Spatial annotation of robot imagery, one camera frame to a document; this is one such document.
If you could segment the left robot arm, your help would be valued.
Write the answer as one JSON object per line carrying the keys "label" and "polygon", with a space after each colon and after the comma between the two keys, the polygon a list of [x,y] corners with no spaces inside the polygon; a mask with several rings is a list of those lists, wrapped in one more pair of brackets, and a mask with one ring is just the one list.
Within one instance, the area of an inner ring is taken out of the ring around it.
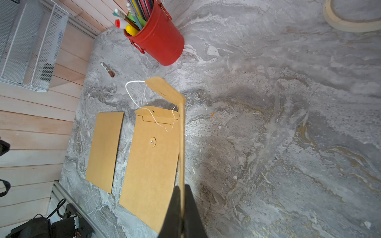
{"label": "left robot arm", "polygon": [[90,220],[85,217],[79,206],[69,196],[65,195],[56,182],[53,189],[61,195],[55,209],[48,215],[38,213],[40,199],[32,199],[32,195],[42,195],[35,183],[27,187],[31,192],[16,194],[15,184],[10,183],[10,177],[1,179],[1,204],[5,200],[10,203],[1,206],[1,228],[14,226],[2,238],[94,238],[95,230]]}

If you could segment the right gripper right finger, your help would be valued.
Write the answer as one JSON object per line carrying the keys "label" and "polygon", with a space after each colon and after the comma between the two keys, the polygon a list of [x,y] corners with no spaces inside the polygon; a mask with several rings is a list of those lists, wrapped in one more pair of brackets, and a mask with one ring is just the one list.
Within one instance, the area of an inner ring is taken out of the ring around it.
{"label": "right gripper right finger", "polygon": [[184,236],[185,238],[208,238],[188,184],[185,185]]}

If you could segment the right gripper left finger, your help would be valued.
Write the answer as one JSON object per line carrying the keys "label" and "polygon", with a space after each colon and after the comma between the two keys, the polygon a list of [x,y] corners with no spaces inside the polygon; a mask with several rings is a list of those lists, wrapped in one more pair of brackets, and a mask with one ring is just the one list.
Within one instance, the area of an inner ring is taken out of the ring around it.
{"label": "right gripper left finger", "polygon": [[158,238],[180,238],[182,233],[182,218],[180,204],[180,189],[174,187],[169,207]]}

